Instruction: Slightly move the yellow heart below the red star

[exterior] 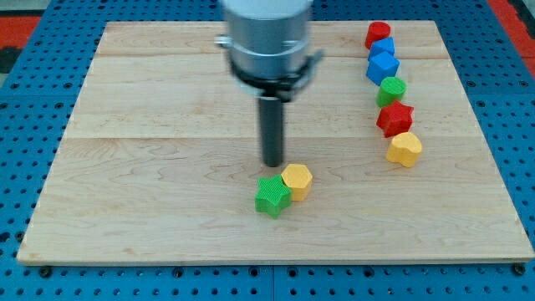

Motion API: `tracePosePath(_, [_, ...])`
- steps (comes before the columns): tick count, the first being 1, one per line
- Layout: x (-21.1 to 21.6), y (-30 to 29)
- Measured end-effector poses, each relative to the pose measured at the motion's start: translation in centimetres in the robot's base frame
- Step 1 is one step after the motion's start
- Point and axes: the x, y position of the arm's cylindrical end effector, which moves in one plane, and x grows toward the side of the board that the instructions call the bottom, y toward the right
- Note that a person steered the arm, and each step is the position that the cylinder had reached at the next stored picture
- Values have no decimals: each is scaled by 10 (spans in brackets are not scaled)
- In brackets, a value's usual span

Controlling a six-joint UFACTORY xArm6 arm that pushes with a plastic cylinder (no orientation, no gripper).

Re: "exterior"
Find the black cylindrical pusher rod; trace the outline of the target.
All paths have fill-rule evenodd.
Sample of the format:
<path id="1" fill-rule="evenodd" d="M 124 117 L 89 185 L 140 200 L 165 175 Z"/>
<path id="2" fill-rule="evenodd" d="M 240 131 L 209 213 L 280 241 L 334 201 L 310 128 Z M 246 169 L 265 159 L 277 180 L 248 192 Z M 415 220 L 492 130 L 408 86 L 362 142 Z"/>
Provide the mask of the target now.
<path id="1" fill-rule="evenodd" d="M 283 102 L 276 97 L 261 96 L 258 117 L 262 161 L 269 167 L 280 166 L 283 162 Z"/>

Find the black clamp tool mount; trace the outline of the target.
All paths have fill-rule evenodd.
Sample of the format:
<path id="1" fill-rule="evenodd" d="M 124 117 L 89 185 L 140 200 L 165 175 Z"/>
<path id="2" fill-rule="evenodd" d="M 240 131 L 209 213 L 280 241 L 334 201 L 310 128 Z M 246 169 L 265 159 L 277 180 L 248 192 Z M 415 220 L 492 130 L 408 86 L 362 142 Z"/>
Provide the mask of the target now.
<path id="1" fill-rule="evenodd" d="M 282 102 L 291 102 L 292 99 L 301 93 L 313 80 L 317 65 L 324 57 L 322 49 L 317 50 L 313 55 L 307 55 L 304 65 L 296 72 L 290 73 L 279 79 L 261 79 L 254 77 L 239 69 L 239 67 L 229 60 L 230 74 L 246 93 L 255 97 L 267 96 L 280 99 Z"/>

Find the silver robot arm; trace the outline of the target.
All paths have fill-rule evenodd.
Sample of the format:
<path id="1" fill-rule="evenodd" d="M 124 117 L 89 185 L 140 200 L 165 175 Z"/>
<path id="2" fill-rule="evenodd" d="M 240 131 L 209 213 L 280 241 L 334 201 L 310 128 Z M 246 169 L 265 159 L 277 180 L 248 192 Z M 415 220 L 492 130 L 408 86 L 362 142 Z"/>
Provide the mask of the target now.
<path id="1" fill-rule="evenodd" d="M 312 81 L 322 49 L 309 52 L 310 0 L 223 0 L 227 31 L 215 44 L 227 51 L 232 77 L 257 98 L 262 162 L 283 162 L 284 108 Z"/>

